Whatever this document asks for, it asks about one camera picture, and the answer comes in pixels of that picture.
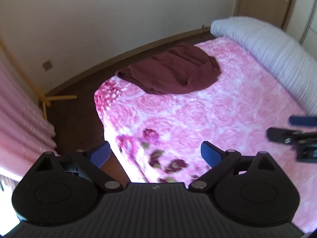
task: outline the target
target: white cabinet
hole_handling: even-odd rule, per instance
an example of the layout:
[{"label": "white cabinet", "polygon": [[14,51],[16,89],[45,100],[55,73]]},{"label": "white cabinet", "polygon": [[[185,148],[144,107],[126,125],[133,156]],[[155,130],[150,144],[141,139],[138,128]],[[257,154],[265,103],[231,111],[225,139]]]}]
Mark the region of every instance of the white cabinet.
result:
[{"label": "white cabinet", "polygon": [[315,0],[296,0],[286,33],[298,42],[300,42],[302,36],[305,34],[314,4]]},{"label": "white cabinet", "polygon": [[317,35],[309,29],[302,47],[317,60]]}]

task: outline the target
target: flower pattern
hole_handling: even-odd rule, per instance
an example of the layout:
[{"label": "flower pattern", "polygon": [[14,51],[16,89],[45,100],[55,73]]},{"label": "flower pattern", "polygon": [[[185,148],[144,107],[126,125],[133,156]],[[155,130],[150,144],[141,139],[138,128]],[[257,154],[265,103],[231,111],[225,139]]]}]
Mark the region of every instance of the flower pattern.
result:
[{"label": "flower pattern", "polygon": [[305,113],[236,42],[222,37],[196,46],[214,56],[222,72],[205,90],[151,95],[115,76],[95,93],[105,129],[110,125],[122,155],[138,169],[133,175],[149,182],[178,181],[188,186],[210,169],[200,155],[204,140],[244,155],[266,150],[300,192],[294,223],[304,231],[317,228],[313,217],[317,212],[317,168],[296,162],[291,147],[266,138],[268,127],[287,128],[291,114]]}]

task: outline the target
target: pink floral blanket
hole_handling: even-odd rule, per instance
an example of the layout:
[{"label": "pink floral blanket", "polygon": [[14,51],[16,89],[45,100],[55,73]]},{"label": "pink floral blanket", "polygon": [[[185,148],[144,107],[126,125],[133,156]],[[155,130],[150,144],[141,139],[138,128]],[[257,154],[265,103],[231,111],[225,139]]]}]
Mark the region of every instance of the pink floral blanket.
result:
[{"label": "pink floral blanket", "polygon": [[304,112],[236,42],[222,37],[196,46],[214,56],[222,71],[203,91],[151,95],[112,77],[95,93],[105,140],[131,181],[189,185],[210,169],[200,155],[204,140],[244,155],[265,150],[300,192],[295,224],[304,231],[317,228],[317,165],[296,162],[289,146],[266,139],[267,128],[287,127],[291,114]]}]

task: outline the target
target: white wall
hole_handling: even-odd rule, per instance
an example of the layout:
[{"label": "white wall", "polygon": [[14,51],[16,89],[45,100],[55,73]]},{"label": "white wall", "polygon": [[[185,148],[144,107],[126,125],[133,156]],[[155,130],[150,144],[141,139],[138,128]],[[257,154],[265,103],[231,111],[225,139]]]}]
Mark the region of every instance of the white wall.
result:
[{"label": "white wall", "polygon": [[[0,33],[45,91],[115,55],[231,15],[235,0],[0,0]],[[47,72],[41,64],[50,59]]]}]

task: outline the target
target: baseboard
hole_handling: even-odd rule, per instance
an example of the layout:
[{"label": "baseboard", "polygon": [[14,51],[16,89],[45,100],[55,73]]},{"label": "baseboard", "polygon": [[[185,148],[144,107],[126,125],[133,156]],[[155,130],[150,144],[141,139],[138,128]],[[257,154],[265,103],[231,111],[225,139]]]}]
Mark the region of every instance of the baseboard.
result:
[{"label": "baseboard", "polygon": [[210,27],[206,27],[206,28],[199,28],[199,29],[194,29],[194,30],[191,30],[191,31],[187,31],[187,32],[183,32],[183,33],[180,33],[180,34],[176,34],[176,35],[173,35],[173,36],[169,36],[169,37],[166,37],[166,38],[163,38],[163,39],[159,39],[159,40],[156,40],[154,42],[151,42],[151,43],[148,43],[148,44],[145,44],[143,46],[140,46],[140,47],[137,47],[137,48],[134,48],[132,50],[129,50],[127,52],[124,52],[122,54],[119,54],[119,55],[116,55],[112,58],[109,58],[108,60],[102,62],[102,63],[99,63],[97,64],[96,66],[93,66],[91,68],[89,68],[88,70],[76,75],[75,77],[72,77],[71,79],[65,81],[64,83],[62,83],[61,85],[55,87],[54,89],[52,89],[51,91],[47,92],[47,96],[53,96],[53,95],[56,95],[58,92],[62,91],[63,89],[67,88],[68,86],[82,80],[83,78],[89,76],[90,74],[93,74],[99,70],[102,70],[114,63],[117,63],[121,60],[124,60],[126,58],[129,58],[131,56],[134,56],[134,55],[137,55],[139,53],[142,53],[146,50],[149,50],[151,48],[154,48],[154,47],[158,47],[158,46],[161,46],[161,45],[164,45],[164,44],[167,44],[167,43],[170,43],[170,42],[173,42],[173,41],[176,41],[178,39],[182,39],[182,38],[186,38],[186,37],[189,37],[189,36],[193,36],[193,35],[197,35],[197,34],[201,34],[201,33],[204,33],[204,32],[209,32],[210,31]]}]

